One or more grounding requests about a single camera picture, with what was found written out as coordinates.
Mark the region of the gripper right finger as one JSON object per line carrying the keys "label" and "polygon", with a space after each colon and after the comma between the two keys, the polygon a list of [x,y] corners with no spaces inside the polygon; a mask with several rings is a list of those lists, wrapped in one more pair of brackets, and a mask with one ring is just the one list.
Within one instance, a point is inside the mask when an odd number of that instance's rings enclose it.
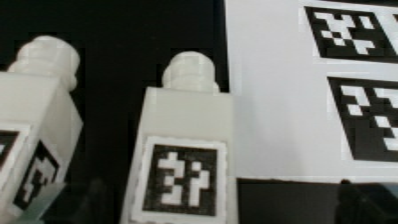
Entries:
{"label": "gripper right finger", "polygon": [[398,224],[398,183],[341,181],[335,224]]}

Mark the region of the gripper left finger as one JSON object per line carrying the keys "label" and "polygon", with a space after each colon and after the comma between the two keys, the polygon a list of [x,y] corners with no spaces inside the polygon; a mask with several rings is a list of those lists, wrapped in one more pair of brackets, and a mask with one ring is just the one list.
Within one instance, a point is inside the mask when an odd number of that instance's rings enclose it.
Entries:
{"label": "gripper left finger", "polygon": [[104,210],[106,185],[99,179],[51,184],[10,224],[104,224]]}

